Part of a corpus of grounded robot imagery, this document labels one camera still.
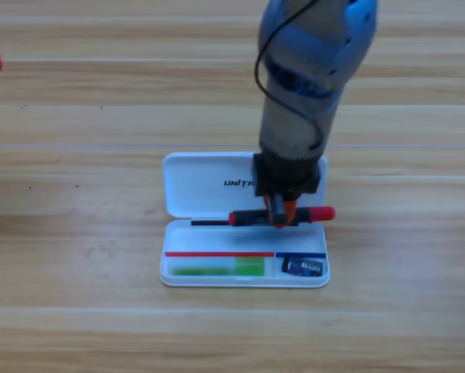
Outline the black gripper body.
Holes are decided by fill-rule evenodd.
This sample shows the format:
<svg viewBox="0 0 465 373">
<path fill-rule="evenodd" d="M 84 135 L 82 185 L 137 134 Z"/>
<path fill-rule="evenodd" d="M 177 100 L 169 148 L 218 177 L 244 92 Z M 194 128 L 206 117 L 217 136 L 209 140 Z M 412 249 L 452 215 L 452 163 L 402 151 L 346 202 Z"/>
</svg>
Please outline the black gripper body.
<svg viewBox="0 0 465 373">
<path fill-rule="evenodd" d="M 300 197 L 317 192 L 320 167 L 315 159 L 283 159 L 274 153 L 253 155 L 253 178 L 256 196 L 280 194 Z"/>
</svg>

